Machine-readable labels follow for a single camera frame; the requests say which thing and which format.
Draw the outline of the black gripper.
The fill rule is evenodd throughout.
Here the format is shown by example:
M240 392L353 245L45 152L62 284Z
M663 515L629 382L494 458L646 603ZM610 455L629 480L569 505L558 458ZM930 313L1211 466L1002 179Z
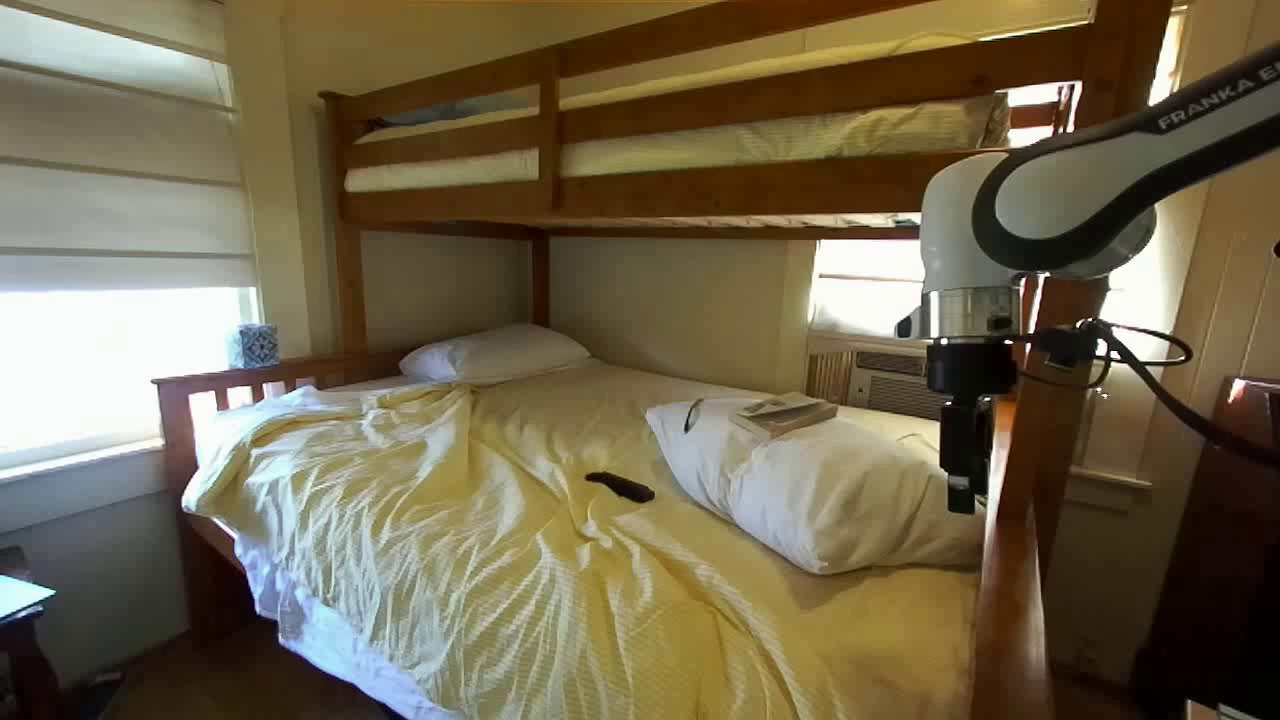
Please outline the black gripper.
M1016 378L1004 338L930 346L930 389L941 399L941 466L948 474L948 508L972 511L989 497L991 399Z

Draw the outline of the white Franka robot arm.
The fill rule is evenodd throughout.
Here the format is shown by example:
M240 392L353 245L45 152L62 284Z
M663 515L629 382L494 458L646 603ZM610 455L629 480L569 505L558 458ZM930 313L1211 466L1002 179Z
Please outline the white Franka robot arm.
M1280 47L1266 47L1125 121L979 152L930 179L916 335L941 397L952 511L989 497L991 399L1016 382L1016 338L1063 364L1089 364L1094 346L1108 343L1194 433L1256 462L1278 458L1165 392L1114 323L1027 331L1016 300L1016 281L1037 270L1105 281L1153 241L1165 194L1278 148Z

